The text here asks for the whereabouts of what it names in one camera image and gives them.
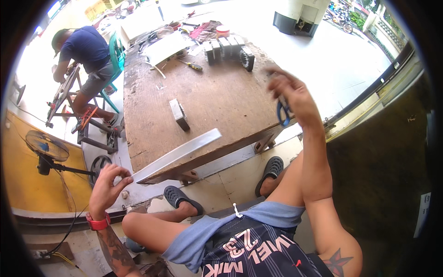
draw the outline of scissors handle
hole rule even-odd
[[[281,119],[281,113],[280,113],[281,109],[283,109],[284,115],[286,117],[284,121]],[[278,121],[280,122],[280,125],[282,125],[283,127],[286,127],[290,121],[288,111],[289,111],[289,106],[283,105],[283,103],[279,100],[277,102],[277,117]]]

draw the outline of yellow cable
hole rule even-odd
[[[60,253],[60,252],[55,252],[53,255],[62,258],[63,260],[65,260],[65,261],[66,261],[67,263],[69,263],[70,265],[72,265],[72,266],[78,268],[78,270],[80,270],[80,271],[83,273],[83,275],[85,275],[86,277],[88,277],[88,275],[86,275],[86,273],[85,273],[81,268],[79,268],[76,264],[74,264],[70,259],[66,258],[62,253]]]

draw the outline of screwdriver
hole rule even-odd
[[[203,70],[203,67],[201,67],[199,65],[196,65],[195,63],[184,62],[184,61],[181,61],[181,62],[187,64],[190,68],[192,68],[194,70],[197,70],[197,71],[202,71]]]

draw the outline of workbench leg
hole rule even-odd
[[[182,185],[189,185],[189,183],[195,182],[198,180],[198,174],[195,170],[190,170],[183,173],[179,178],[179,181]]]
[[[272,135],[268,135],[268,136],[262,138],[261,140],[259,140],[258,142],[256,142],[254,145],[254,152],[256,154],[262,153],[266,149],[266,147],[268,147],[268,146],[269,146],[269,148],[273,147],[276,144],[275,138],[280,133],[281,133],[281,131],[276,132],[276,133],[274,133]]]

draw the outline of black sandal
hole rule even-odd
[[[197,215],[203,214],[203,207],[197,201],[189,199],[186,194],[177,187],[167,186],[163,192],[163,195],[168,203],[176,209],[179,207],[180,202],[186,201],[197,209]]]
[[[263,177],[258,182],[257,186],[255,187],[255,195],[257,197],[260,197],[260,189],[261,185],[264,181],[264,179],[268,177],[272,177],[274,179],[277,179],[277,176],[280,174],[280,172],[283,171],[283,160],[278,156],[273,156],[271,159],[269,159],[268,163],[266,164],[266,167],[264,168]]]

